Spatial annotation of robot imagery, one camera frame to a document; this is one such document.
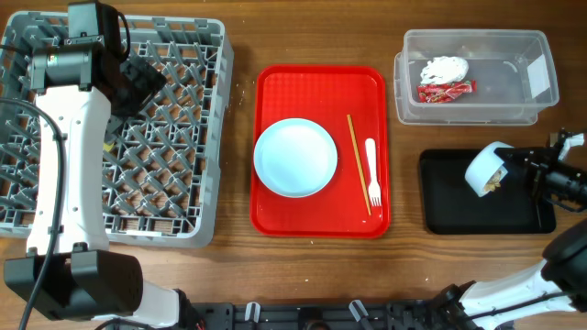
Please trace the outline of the small blue bowl with crumbs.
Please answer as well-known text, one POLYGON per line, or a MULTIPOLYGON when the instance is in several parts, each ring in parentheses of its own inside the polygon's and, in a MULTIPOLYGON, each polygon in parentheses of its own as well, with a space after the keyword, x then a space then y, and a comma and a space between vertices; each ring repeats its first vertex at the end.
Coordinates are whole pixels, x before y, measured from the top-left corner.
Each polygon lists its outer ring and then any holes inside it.
POLYGON ((502 171, 502 180, 508 174, 504 162, 493 153, 496 148, 501 147, 511 148, 512 146, 499 141, 493 142, 485 147, 466 169, 465 181, 479 197, 488 194, 483 191, 483 186, 496 171, 502 171))

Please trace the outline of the red snack wrapper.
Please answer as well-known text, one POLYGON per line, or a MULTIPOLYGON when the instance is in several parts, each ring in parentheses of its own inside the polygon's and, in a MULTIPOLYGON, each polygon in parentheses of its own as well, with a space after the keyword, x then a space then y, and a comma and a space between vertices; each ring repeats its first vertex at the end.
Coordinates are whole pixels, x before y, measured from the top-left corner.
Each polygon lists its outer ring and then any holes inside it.
POLYGON ((475 81, 449 82, 444 84, 426 84, 417 88, 417 96, 421 103, 450 103, 463 94, 472 94, 477 90, 475 81))

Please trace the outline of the white napkin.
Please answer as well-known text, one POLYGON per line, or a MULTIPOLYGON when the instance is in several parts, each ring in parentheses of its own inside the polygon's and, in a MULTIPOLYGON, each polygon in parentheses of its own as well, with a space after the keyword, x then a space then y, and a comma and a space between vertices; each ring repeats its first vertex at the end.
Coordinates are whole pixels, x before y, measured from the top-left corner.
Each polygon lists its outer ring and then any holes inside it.
POLYGON ((460 82, 469 70, 469 63, 460 57, 435 57, 429 60, 420 73, 421 83, 445 84, 460 82))

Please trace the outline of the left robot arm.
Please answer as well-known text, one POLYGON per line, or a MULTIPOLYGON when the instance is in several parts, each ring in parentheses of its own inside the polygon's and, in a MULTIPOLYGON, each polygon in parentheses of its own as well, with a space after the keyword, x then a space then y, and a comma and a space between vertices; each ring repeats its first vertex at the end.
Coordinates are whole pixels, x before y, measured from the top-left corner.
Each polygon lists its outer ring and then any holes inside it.
POLYGON ((6 262, 6 286, 28 312, 52 321, 99 321, 147 329, 183 326, 176 290, 146 281, 138 260, 112 252, 102 211, 102 151, 108 120, 148 96, 121 67, 128 52, 102 37, 71 38, 35 51, 33 102, 39 118, 39 180, 27 254, 6 262))

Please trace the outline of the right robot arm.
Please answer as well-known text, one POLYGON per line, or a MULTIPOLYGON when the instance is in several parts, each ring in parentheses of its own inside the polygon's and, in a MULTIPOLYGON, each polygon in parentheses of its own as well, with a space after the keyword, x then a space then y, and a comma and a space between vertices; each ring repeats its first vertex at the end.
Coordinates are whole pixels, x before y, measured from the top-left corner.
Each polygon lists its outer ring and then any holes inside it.
MULTIPOLYGON (((514 148, 493 142, 464 173, 475 198, 491 193, 504 179, 516 178, 525 197, 564 209, 586 208, 586 173, 560 157, 562 143, 545 148, 514 148)), ((431 303, 447 325, 495 329, 520 318, 548 312, 586 310, 586 224, 579 222, 555 238, 538 264, 500 280, 451 285, 431 303)))

